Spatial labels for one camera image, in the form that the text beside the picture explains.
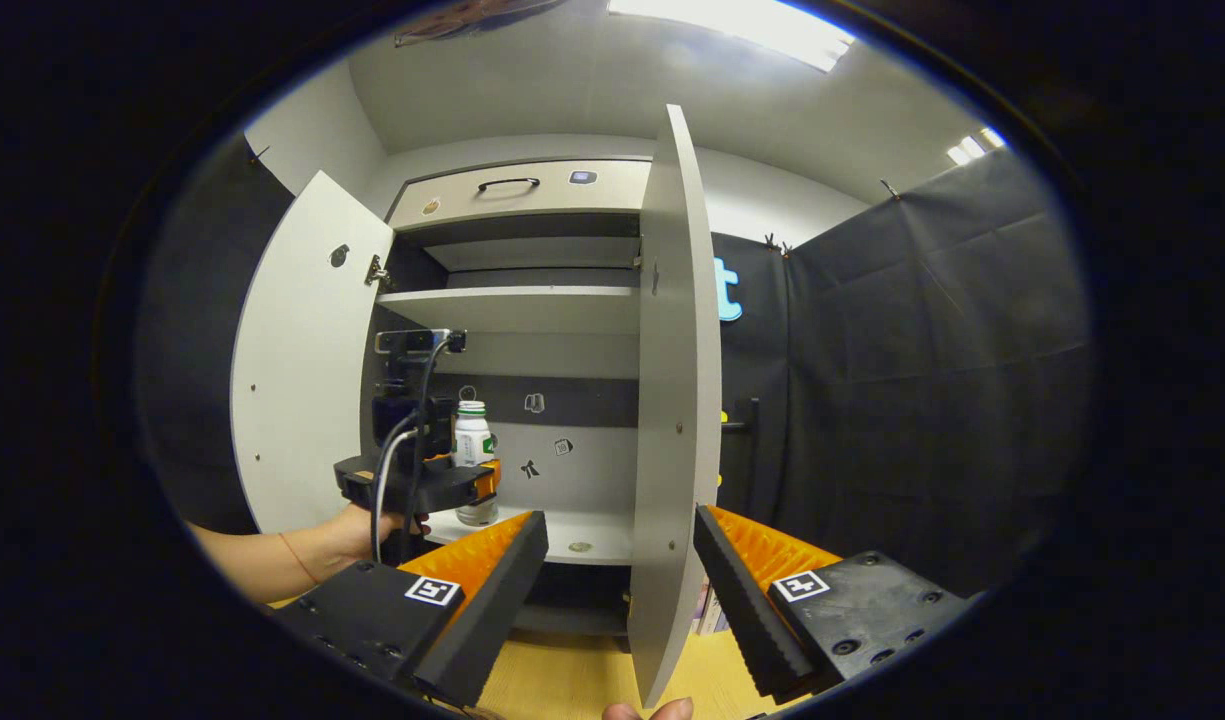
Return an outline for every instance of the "cable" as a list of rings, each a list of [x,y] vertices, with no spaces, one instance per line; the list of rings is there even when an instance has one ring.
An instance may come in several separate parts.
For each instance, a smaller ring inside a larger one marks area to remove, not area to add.
[[[372,475],[372,512],[371,512],[371,541],[372,541],[372,558],[380,562],[380,506],[383,503],[383,496],[380,489],[385,487],[385,478],[390,474],[390,457],[393,454],[398,443],[394,438],[398,433],[403,432],[407,425],[412,424],[412,420],[417,419],[417,410],[408,413],[405,418],[398,421],[386,435],[385,442],[380,443],[380,458],[376,460],[376,473]]]
[[[415,436],[417,429],[407,430],[405,433],[398,433],[394,441],[388,446],[382,448],[382,456],[380,457],[380,470],[376,475],[376,482],[374,482],[374,497],[372,497],[372,518],[371,518],[371,536],[372,536],[372,556],[376,562],[380,562],[380,514],[382,514],[382,507],[385,506],[385,480],[390,478],[390,460],[394,457],[394,452],[398,451],[398,446],[407,438]]]
[[[425,393],[429,392],[430,373],[434,373],[434,360],[450,342],[452,342],[451,336],[443,338],[443,342],[434,347],[434,351],[430,351],[430,358],[425,361],[425,372],[421,373],[421,393],[418,396],[420,405],[417,405],[418,429],[425,429]],[[425,433],[417,433],[417,447],[412,452],[412,484],[407,487],[407,503],[403,506],[403,542],[398,544],[398,564],[407,562],[408,533],[412,533],[412,523],[417,520],[417,482],[420,482],[421,479],[421,469],[425,462],[424,454]]]

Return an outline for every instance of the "ceiling light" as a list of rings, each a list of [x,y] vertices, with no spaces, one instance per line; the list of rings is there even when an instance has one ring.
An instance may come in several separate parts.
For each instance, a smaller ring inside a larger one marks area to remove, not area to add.
[[[1006,144],[1005,138],[1000,133],[995,132],[995,129],[981,129],[981,137],[986,138],[986,142],[995,147],[1002,147]]]
[[[944,153],[959,165],[967,165],[971,160],[971,158],[968,158],[968,153],[963,151],[963,147],[959,147],[958,144],[951,147],[951,149],[947,149]]]
[[[986,154],[986,151],[981,149],[981,143],[971,140],[970,137],[963,138],[959,147],[963,147],[963,151],[968,153],[968,158],[973,158],[974,160]]]
[[[609,13],[675,20],[767,47],[829,72],[855,37],[775,0],[609,0]]]

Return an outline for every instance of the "drawer handle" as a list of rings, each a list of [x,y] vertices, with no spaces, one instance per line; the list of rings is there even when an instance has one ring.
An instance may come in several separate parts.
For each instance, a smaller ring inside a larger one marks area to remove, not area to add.
[[[503,179],[502,181],[479,182],[479,192],[488,190],[489,184],[501,184],[501,182],[530,182],[533,187],[538,187],[540,184],[539,179],[535,178],[511,178],[511,179]]]

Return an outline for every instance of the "white wall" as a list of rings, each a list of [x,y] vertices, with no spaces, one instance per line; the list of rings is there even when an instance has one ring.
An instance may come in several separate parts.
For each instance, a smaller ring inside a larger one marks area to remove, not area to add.
[[[283,96],[243,135],[254,152],[270,147],[261,163],[293,195],[300,195],[321,169],[345,191],[361,197],[385,159],[344,60]]]
[[[606,135],[521,135],[423,147],[382,160],[356,197],[383,219],[408,178],[544,156],[652,156],[654,147],[652,140]],[[794,247],[869,208],[821,182],[725,152],[698,147],[696,160],[712,231],[760,242],[775,233],[777,242]]]

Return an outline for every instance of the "open cabinet door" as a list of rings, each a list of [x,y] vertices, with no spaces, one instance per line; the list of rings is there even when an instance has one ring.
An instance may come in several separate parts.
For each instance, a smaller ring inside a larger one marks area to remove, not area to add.
[[[695,503],[714,502],[720,338],[714,251],[699,169],[677,105],[666,105],[643,196],[639,459],[630,576],[630,650],[644,707],[662,699],[704,574]]]
[[[359,456],[368,322],[364,284],[391,229],[321,170],[261,255],[234,340],[234,456],[262,533],[328,520],[345,500],[332,465]]]

